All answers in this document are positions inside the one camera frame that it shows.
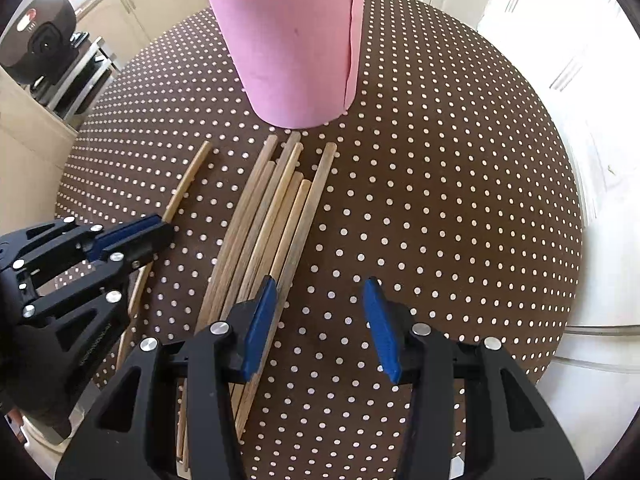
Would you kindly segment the lone wooden chopstick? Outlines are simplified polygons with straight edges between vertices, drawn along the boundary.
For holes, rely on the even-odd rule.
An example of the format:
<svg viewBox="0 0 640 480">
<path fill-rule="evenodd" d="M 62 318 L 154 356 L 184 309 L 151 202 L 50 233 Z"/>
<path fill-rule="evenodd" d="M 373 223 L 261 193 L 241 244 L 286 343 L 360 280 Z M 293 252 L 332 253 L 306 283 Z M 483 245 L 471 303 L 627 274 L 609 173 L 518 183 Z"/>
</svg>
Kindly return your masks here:
<svg viewBox="0 0 640 480">
<path fill-rule="evenodd" d="M 209 141 L 204 141 L 202 143 L 201 147 L 193 157 L 192 162 L 190 162 L 190 165 L 188 166 L 188 168 L 186 168 L 186 171 L 184 172 L 180 182 L 175 189 L 175 193 L 172 194 L 171 199 L 169 200 L 168 205 L 165 208 L 165 211 L 162 215 L 163 222 L 170 223 L 175 217 L 175 214 L 180 206 L 180 203 L 183 200 L 183 197 L 186 195 L 186 192 L 188 192 L 188 189 L 190 188 L 191 182 L 194 180 L 196 174 L 198 173 L 198 170 L 200 170 L 201 166 L 206 161 L 206 158 L 212 151 L 212 149 L 213 145 Z M 120 336 L 119 339 L 115 361 L 115 370 L 118 370 L 126 359 L 130 341 L 130 328 L 134 327 L 134 320 L 138 315 L 140 300 L 145 288 L 146 281 L 151 274 L 151 270 L 151 263 L 144 266 L 139 271 L 136 281 L 134 282 L 134 289 L 132 290 L 128 306 L 130 324 L 122 333 L 122 336 Z"/>
</svg>

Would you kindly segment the cream kitchen cabinets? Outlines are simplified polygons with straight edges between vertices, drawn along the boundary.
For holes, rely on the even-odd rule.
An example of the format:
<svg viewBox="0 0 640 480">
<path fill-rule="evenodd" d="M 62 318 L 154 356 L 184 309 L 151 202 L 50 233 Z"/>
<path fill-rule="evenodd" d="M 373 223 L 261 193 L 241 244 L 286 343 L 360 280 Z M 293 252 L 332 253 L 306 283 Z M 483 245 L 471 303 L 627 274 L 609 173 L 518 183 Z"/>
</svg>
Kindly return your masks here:
<svg viewBox="0 0 640 480">
<path fill-rule="evenodd" d="M 89 0 L 79 10 L 78 28 L 101 37 L 126 64 L 172 26 L 208 7 L 208 0 Z"/>
</svg>

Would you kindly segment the grey metal rack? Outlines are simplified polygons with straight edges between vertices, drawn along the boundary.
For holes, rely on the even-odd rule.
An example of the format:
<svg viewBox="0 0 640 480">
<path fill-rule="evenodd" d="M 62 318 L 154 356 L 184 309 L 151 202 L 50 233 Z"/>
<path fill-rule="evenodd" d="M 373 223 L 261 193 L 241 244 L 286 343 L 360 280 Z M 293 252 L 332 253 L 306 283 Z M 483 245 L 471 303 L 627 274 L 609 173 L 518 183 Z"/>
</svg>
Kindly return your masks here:
<svg viewBox="0 0 640 480">
<path fill-rule="evenodd" d="M 28 86 L 30 95 L 51 114 L 78 130 L 94 105 L 94 101 L 122 69 L 117 55 L 97 36 L 75 32 L 72 46 L 77 56 L 55 84 L 45 76 Z"/>
</svg>

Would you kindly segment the brown polka dot tablecloth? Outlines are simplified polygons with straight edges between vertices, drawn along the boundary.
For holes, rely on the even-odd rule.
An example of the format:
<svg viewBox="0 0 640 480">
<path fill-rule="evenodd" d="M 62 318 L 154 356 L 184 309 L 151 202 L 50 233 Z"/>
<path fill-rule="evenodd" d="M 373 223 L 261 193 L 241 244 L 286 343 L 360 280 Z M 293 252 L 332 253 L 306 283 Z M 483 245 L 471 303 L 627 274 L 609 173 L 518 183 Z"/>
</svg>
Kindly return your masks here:
<svg viewBox="0 0 640 480">
<path fill-rule="evenodd" d="M 212 154 L 145 284 L 137 338 L 193 332 L 270 125 L 250 108 L 212 11 L 120 72 L 82 125 L 56 212 L 115 224 L 162 212 Z M 366 0 L 349 111 L 305 130 L 297 168 L 337 152 L 242 437 L 253 479 L 388 479 L 410 402 L 382 372 L 360 302 L 386 296 L 444 335 L 500 339 L 532 382 L 576 294 L 579 198 L 544 104 L 483 36 L 416 0 Z"/>
</svg>

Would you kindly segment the pink paper cup holder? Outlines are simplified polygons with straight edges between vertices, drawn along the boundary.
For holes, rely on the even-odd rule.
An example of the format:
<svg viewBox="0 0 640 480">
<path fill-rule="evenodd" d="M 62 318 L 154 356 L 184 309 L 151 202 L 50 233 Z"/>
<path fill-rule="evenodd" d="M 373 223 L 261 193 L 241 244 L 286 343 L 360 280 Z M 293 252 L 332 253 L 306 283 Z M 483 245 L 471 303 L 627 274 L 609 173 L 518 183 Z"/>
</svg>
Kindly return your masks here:
<svg viewBox="0 0 640 480">
<path fill-rule="evenodd" d="M 250 106 L 280 128 L 318 127 L 356 96 L 364 0 L 208 0 Z"/>
</svg>

